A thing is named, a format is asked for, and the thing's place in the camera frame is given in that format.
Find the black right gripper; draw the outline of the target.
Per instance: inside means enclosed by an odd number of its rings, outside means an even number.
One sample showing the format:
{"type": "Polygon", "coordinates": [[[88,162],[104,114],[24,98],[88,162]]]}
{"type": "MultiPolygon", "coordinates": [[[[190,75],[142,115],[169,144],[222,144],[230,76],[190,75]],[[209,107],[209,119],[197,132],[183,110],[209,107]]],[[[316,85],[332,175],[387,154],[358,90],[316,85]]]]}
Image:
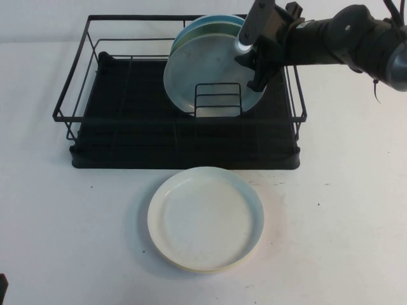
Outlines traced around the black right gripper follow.
{"type": "Polygon", "coordinates": [[[303,8],[297,2],[287,3],[283,8],[275,2],[256,2],[254,8],[255,51],[238,55],[235,61],[255,69],[247,86],[254,92],[263,92],[273,76],[273,66],[284,61],[289,31],[304,21],[303,8]]]}

